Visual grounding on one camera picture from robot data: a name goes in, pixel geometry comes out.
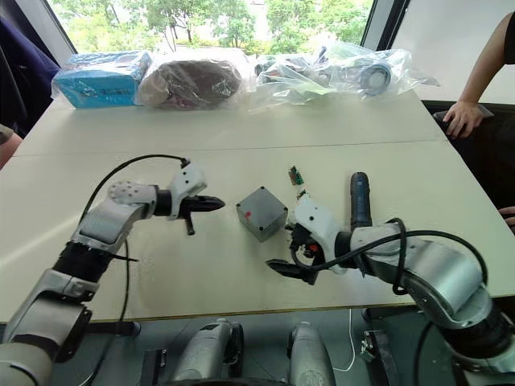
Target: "plastic-wrapped item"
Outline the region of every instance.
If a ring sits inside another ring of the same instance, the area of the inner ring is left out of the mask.
[[[242,50],[178,51],[156,60],[139,85],[141,105],[175,109],[233,106],[253,89],[253,65]]]
[[[252,109],[302,105],[332,92],[366,99],[396,96],[419,84],[438,85],[413,66],[408,51],[375,52],[340,42],[313,55],[260,56],[256,73]]]
[[[150,65],[146,51],[72,55],[52,80],[52,98],[65,95],[77,108],[134,105]]]

